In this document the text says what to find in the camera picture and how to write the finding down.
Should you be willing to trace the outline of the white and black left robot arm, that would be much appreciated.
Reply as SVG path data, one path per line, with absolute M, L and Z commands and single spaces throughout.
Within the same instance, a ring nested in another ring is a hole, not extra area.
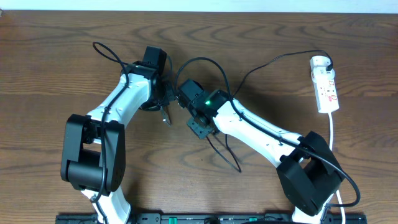
M 172 85 L 163 74 L 171 61 L 162 49 L 148 46 L 144 57 L 123 62 L 119 83 L 109 96 L 86 115 L 72 114 L 66 122 L 60 175 L 86 196 L 92 215 L 58 215 L 56 223 L 135 223 L 121 182 L 126 168 L 125 128 L 138 110 L 160 111 L 167 125 L 167 106 L 174 100 Z

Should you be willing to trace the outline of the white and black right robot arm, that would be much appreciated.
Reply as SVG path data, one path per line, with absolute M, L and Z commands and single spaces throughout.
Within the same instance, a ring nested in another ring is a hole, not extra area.
M 230 101 L 227 92 L 208 93 L 194 80 L 178 88 L 177 99 L 190 112 L 187 124 L 200 139 L 218 132 L 230 135 L 276 168 L 285 196 L 295 207 L 293 222 L 321 223 L 326 218 L 326 205 L 344 176 L 322 136 L 313 131 L 301 136 L 274 126 L 238 100 Z

